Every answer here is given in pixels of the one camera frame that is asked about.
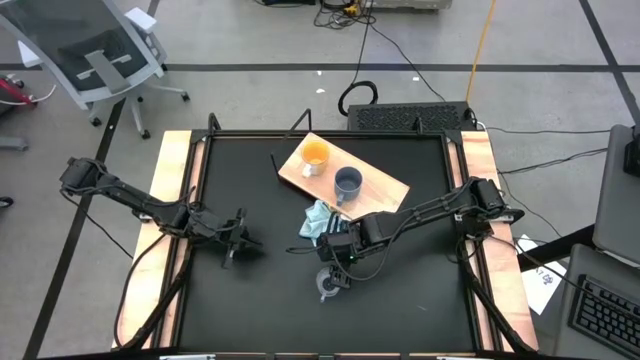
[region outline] white label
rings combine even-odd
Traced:
[[[522,235],[518,244],[524,251],[529,251],[538,246],[535,242],[529,240],[527,235]],[[567,272],[567,269],[558,264],[557,261],[545,265],[557,271],[562,276]],[[560,285],[562,278],[549,269],[539,267],[522,273],[522,281],[524,282],[524,290],[527,293],[529,307],[538,315],[542,315],[544,308],[549,303],[549,300],[551,300],[551,296],[553,296],[554,291],[556,291],[558,285]]]

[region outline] orange liquid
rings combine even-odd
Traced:
[[[307,164],[322,164],[329,159],[329,146],[319,141],[311,141],[302,149],[302,159]]]

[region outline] chair armrest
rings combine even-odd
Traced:
[[[18,49],[20,50],[20,58],[25,67],[30,68],[42,64],[42,60],[22,41],[18,40]]]
[[[140,30],[147,34],[151,34],[158,22],[146,12],[140,10],[140,8],[133,8],[124,14],[133,25],[137,26]]]

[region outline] gray mug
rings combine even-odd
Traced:
[[[335,192],[338,206],[346,201],[351,201],[358,197],[362,187],[362,174],[358,169],[350,166],[343,167],[336,173]]]

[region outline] black keyboard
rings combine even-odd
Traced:
[[[580,275],[569,326],[627,357],[640,359],[640,301]]]

